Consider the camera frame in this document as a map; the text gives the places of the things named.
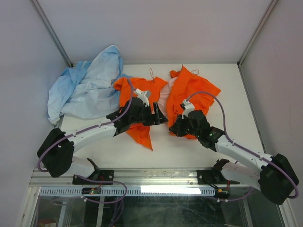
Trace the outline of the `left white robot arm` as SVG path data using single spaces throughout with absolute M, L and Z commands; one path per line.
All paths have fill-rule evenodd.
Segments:
M 168 122 L 157 103 L 147 105 L 133 97 L 125 106 L 107 115 L 98 124 L 70 133 L 59 128 L 52 129 L 37 152 L 37 167 L 57 178 L 65 173 L 79 175 L 92 184 L 99 179 L 99 168 L 90 158 L 79 158 L 78 150 L 103 139 L 126 132 L 139 123 L 153 126 Z

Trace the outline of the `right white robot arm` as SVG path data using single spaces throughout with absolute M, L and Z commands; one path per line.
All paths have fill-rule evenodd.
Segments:
M 285 156 L 260 154 L 232 142 L 223 130 L 209 124 L 201 110 L 179 115 L 169 131 L 178 137 L 193 136 L 203 147 L 227 156 L 217 160 L 204 178 L 208 184 L 225 180 L 246 184 L 276 205 L 299 195 L 299 180 Z

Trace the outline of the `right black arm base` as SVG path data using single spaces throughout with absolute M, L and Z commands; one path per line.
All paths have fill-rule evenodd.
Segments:
M 227 159 L 217 160 L 215 165 L 210 169 L 200 169 L 197 170 L 197 183 L 199 185 L 207 184 L 207 185 L 219 185 L 219 184 L 228 184 L 228 180 L 222 175 L 221 170 L 224 165 L 229 163 L 230 161 Z

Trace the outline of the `orange jacket pink lining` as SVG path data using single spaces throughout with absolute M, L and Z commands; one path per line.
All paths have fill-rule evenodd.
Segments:
M 165 81 L 159 77 L 152 80 L 144 78 L 130 78 L 132 85 L 141 91 L 148 90 L 151 92 L 149 97 L 150 103 L 157 102 L 160 111 L 168 119 L 168 126 L 172 126 L 177 115 L 182 114 L 183 109 L 180 104 L 198 91 L 205 91 L 213 96 L 220 94 L 221 90 L 209 80 L 189 71 L 182 65 L 180 71 L 172 70 L 169 72 L 171 79 Z M 123 107 L 130 99 L 131 87 L 125 77 L 120 78 L 113 85 L 114 89 L 120 91 L 120 107 Z M 190 102 L 195 106 L 195 110 L 202 110 L 207 115 L 209 108 L 214 103 L 214 98 L 207 94 L 194 95 Z M 150 138 L 150 126 L 143 126 L 142 123 L 136 123 L 130 126 L 126 131 L 135 142 L 153 151 L 152 141 Z

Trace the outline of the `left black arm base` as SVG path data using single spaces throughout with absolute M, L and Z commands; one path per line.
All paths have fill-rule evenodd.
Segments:
M 74 175 L 72 184 L 73 185 L 93 185 L 99 183 L 100 185 L 113 185 L 114 170 L 100 169 L 92 159 L 86 159 L 94 168 L 93 173 L 86 177 L 81 178 Z

